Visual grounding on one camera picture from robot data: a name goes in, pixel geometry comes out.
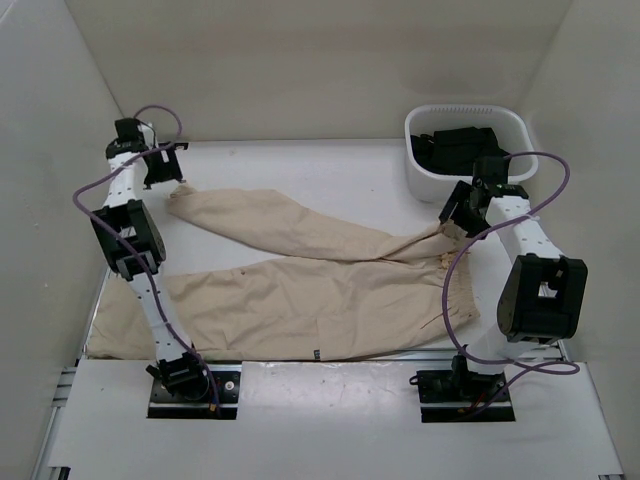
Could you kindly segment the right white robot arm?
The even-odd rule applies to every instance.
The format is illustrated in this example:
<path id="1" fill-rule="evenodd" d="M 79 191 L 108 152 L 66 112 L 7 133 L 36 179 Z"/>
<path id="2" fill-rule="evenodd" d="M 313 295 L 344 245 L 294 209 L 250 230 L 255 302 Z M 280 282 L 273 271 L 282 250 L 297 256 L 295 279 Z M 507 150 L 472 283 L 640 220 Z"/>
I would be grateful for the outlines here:
<path id="1" fill-rule="evenodd" d="M 511 261 L 496 307 L 496 320 L 470 346 L 455 345 L 448 384 L 460 399 L 502 392 L 498 379 L 504 368 L 537 345 L 574 336 L 577 330 L 588 268 L 566 256 L 545 234 L 539 212 L 567 185 L 537 206 L 525 189 L 508 181 L 511 155 L 481 157 L 471 182 L 460 181 L 439 220 L 458 227 L 471 243 L 497 234 Z"/>

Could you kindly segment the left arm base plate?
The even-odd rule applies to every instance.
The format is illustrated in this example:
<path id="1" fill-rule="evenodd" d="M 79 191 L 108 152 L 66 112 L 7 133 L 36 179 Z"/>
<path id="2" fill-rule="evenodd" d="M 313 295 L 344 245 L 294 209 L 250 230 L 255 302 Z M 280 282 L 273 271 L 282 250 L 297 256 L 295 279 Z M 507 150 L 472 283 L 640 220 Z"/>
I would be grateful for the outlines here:
<path id="1" fill-rule="evenodd" d="M 185 395 L 169 392 L 154 379 L 149 395 L 147 417 L 149 419 L 176 420 L 235 420 L 241 391 L 242 365 L 214 363 L 209 365 L 215 380 L 218 402 L 204 376 L 204 385 L 195 387 Z"/>

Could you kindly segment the beige trousers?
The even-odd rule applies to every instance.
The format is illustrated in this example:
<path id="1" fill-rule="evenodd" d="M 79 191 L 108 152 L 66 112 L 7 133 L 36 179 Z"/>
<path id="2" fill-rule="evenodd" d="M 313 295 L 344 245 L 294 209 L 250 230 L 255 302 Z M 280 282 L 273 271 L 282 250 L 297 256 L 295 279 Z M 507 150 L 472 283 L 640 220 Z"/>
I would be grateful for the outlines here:
<path id="1" fill-rule="evenodd" d="M 173 217 L 269 252 L 268 261 L 166 276 L 176 322 L 208 360 L 321 360 L 420 347 L 478 318 L 454 228 L 389 233 L 275 190 L 176 188 Z"/>

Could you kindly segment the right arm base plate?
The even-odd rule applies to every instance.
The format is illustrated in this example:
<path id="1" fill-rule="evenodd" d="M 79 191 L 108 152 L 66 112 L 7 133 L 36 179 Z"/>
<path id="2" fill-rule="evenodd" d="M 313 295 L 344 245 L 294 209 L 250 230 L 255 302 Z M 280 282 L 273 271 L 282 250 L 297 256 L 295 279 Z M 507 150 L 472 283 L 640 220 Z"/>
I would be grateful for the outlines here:
<path id="1" fill-rule="evenodd" d="M 423 424 L 516 420 L 504 374 L 456 377 L 452 370 L 419 370 L 409 384 L 417 388 Z"/>

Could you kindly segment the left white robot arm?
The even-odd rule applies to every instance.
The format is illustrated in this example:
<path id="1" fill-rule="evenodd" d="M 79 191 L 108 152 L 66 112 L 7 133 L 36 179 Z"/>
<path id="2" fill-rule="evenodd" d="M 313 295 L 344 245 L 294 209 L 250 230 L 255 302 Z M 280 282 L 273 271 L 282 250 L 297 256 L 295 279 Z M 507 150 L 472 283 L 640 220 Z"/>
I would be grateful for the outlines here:
<path id="1" fill-rule="evenodd" d="M 148 373 L 168 393 L 200 401 L 210 392 L 210 377 L 162 285 L 166 249 L 140 198 L 155 184 L 184 181 L 177 148 L 158 142 L 153 127 L 137 118 L 117 120 L 115 130 L 105 151 L 115 176 L 91 223 L 108 266 L 133 290 L 146 316 L 156 355 Z"/>

